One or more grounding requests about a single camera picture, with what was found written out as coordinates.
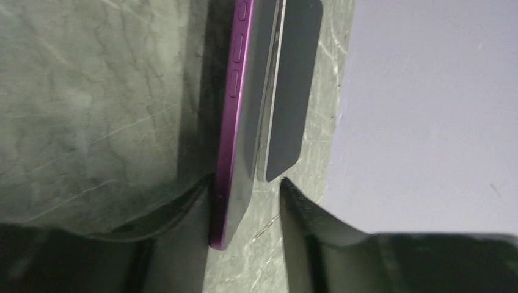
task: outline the side button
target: side button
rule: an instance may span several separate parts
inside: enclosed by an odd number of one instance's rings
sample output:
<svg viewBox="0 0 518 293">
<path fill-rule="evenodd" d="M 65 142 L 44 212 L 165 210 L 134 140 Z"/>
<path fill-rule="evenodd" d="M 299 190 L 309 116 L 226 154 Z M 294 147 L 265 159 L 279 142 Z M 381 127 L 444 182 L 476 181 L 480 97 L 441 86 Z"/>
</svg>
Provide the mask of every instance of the side button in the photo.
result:
<svg viewBox="0 0 518 293">
<path fill-rule="evenodd" d="M 234 50 L 232 53 L 232 59 L 235 63 L 241 61 L 241 48 L 243 47 L 243 35 L 238 34 L 234 40 Z"/>
<path fill-rule="evenodd" d="M 238 18 L 239 18 L 239 20 L 245 20 L 245 18 L 246 18 L 246 3 L 245 2 L 242 2 L 239 5 Z"/>
<path fill-rule="evenodd" d="M 233 70 L 230 73 L 230 80 L 228 81 L 228 95 L 235 98 L 238 93 L 238 71 Z"/>
</svg>

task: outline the marble surface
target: marble surface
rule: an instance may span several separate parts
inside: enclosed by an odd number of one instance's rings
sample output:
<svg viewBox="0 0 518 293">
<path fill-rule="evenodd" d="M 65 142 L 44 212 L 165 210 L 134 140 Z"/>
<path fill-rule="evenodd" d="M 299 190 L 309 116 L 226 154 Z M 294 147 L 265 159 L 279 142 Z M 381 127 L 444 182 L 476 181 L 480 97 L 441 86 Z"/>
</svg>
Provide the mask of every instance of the marble surface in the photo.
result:
<svg viewBox="0 0 518 293">
<path fill-rule="evenodd" d="M 326 184 L 354 0 L 323 0 L 304 145 Z M 233 1 L 0 0 L 0 221 L 109 231 L 214 170 Z M 286 292 L 278 181 L 256 183 L 206 292 Z"/>
</svg>

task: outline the smartphone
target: smartphone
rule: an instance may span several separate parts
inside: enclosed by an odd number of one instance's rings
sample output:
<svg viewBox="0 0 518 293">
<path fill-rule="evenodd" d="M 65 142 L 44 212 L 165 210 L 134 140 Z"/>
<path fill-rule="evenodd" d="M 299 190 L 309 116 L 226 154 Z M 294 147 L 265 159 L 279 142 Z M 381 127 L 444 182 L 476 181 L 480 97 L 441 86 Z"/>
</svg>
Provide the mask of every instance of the smartphone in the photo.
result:
<svg viewBox="0 0 518 293">
<path fill-rule="evenodd" d="M 279 0 L 236 0 L 210 245 L 224 250 L 250 203 Z"/>
<path fill-rule="evenodd" d="M 299 160 L 323 16 L 320 0 L 283 4 L 274 90 L 264 102 L 257 163 L 257 179 L 264 182 Z"/>
<path fill-rule="evenodd" d="M 266 90 L 261 109 L 261 129 L 259 138 L 259 149 L 257 153 L 256 177 L 266 182 L 266 170 L 268 166 L 268 155 L 271 136 L 271 125 L 275 103 L 275 90 L 277 88 L 277 75 L 279 73 L 280 45 L 282 43 L 282 32 L 284 25 L 284 13 L 286 0 L 279 0 L 277 19 L 275 21 L 274 39 L 270 54 L 266 78 Z"/>
</svg>

